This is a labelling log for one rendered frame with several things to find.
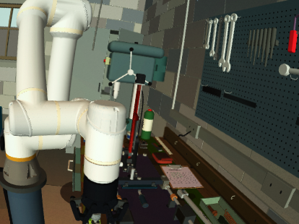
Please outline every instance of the clipboard clip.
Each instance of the clipboard clip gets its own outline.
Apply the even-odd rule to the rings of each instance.
[[[168,164],[168,167],[171,169],[171,170],[181,170],[182,169],[182,166],[181,165],[171,165],[171,164]]]

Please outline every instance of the window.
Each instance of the window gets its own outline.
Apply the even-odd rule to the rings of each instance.
[[[0,59],[17,60],[17,13],[21,4],[0,4]]]

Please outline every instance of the green tray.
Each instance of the green tray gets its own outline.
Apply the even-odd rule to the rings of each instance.
[[[225,210],[230,213],[230,216],[235,220],[237,224],[245,224],[242,219],[235,213],[235,211],[226,203],[222,197],[210,197],[201,199],[199,206],[207,214],[207,217],[213,224],[220,224],[218,218],[224,217]],[[213,210],[217,211],[217,216],[214,216],[209,210],[208,206],[211,206]]]

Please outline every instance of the blue pegboard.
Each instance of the blue pegboard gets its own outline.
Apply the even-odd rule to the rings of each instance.
[[[232,68],[228,73],[223,72],[218,61],[209,56],[211,48],[206,50],[196,116],[299,178],[299,80],[291,80],[290,75],[283,77],[278,72],[280,64],[299,67],[298,51],[287,51],[299,4],[284,1],[234,13],[240,18],[235,24]],[[220,55],[224,27],[223,24]],[[247,57],[249,30],[269,27],[277,28],[279,45],[274,47],[273,58],[268,57],[266,67],[257,55],[253,65],[250,52]]]

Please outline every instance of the clipboard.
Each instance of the clipboard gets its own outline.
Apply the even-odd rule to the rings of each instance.
[[[202,184],[187,165],[161,165],[161,170],[169,179],[172,189],[202,188]]]

